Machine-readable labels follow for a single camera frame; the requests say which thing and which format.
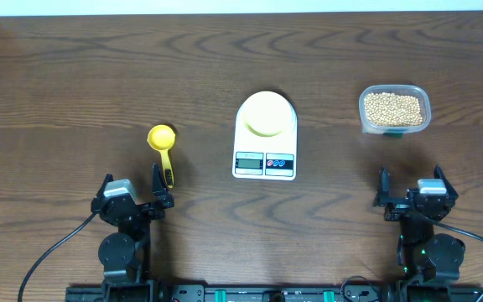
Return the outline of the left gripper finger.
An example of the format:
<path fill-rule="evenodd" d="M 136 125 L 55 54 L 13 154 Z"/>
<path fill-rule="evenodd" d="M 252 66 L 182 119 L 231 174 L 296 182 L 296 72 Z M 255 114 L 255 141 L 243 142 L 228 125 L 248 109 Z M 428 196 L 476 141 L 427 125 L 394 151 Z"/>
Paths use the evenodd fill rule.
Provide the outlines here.
<path fill-rule="evenodd" d="M 169 198 L 170 191 L 165 183 L 163 171 L 154 163 L 152 165 L 152 193 L 157 198 Z"/>
<path fill-rule="evenodd" d="M 97 200 L 101 200 L 104 198 L 104 191 L 105 191 L 106 185 L 112 181 L 113 181 L 113 176 L 111 174 L 106 174 L 104 180 L 102 181 L 100 189 L 96 193 Z"/>

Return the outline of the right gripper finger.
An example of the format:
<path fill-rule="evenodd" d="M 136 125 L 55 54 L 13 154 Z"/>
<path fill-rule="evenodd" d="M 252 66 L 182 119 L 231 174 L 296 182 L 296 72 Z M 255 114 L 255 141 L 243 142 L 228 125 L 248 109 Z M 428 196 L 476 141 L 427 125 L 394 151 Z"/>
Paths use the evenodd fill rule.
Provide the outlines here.
<path fill-rule="evenodd" d="M 383 166 L 380 170 L 380 180 L 377 188 L 377 197 L 388 197 L 390 195 L 389 173 Z"/>
<path fill-rule="evenodd" d="M 450 184 L 450 182 L 447 180 L 447 178 L 444 175 L 443 170 L 441 169 L 441 167 L 438 164 L 436 164 L 435 167 L 434 167 L 434 178 L 443 181 L 444 187 L 446 188 L 448 194 L 455 194 L 456 193 L 456 190 L 454 189 L 452 184 Z"/>

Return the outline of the yellow measuring scoop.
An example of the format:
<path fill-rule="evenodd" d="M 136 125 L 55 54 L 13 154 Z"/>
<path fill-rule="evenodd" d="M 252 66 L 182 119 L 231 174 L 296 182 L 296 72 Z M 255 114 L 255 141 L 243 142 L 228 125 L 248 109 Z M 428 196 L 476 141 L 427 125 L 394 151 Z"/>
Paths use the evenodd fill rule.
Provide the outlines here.
<path fill-rule="evenodd" d="M 174 171 L 169 157 L 169 150 L 175 144 L 174 130 L 164 124 L 154 126 L 149 132 L 147 142 L 149 146 L 160 154 L 164 178 L 169 188 L 174 187 Z"/>

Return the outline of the yellow-green bowl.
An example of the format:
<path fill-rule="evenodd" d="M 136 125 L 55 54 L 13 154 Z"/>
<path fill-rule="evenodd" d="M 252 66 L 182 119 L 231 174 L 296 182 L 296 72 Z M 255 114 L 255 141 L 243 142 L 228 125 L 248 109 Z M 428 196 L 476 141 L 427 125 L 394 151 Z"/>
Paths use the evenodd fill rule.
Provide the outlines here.
<path fill-rule="evenodd" d="M 290 128 L 293 111 L 289 101 L 277 92 L 260 91 L 242 104 L 241 117 L 252 133 L 260 137 L 274 137 Z"/>

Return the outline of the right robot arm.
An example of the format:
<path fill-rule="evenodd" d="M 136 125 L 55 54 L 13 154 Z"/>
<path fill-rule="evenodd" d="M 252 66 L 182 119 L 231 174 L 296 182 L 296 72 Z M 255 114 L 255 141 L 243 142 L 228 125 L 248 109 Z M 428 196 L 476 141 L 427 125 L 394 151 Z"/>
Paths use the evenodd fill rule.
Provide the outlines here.
<path fill-rule="evenodd" d="M 400 224 L 397 244 L 398 265 L 405 279 L 382 288 L 382 301 L 450 301 L 450 284 L 460 277 L 465 244 L 451 235 L 434 232 L 435 223 L 445 218 L 459 195 L 439 166 L 434 177 L 420 179 L 404 197 L 392 197 L 389 173 L 380 170 L 373 201 L 385 209 L 385 221 Z"/>

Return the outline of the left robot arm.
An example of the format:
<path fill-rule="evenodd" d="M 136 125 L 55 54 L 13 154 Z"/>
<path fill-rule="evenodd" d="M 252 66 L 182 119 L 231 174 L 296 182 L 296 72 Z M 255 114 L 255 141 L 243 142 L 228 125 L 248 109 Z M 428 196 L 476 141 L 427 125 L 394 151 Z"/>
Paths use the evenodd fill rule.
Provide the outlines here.
<path fill-rule="evenodd" d="M 165 218 L 174 198 L 163 173 L 152 165 L 150 202 L 138 204 L 130 180 L 114 180 L 107 174 L 91 202 L 91 212 L 117 231 L 104 238 L 98 248 L 103 265 L 101 284 L 104 301 L 168 301 L 169 290 L 148 276 L 152 221 Z"/>

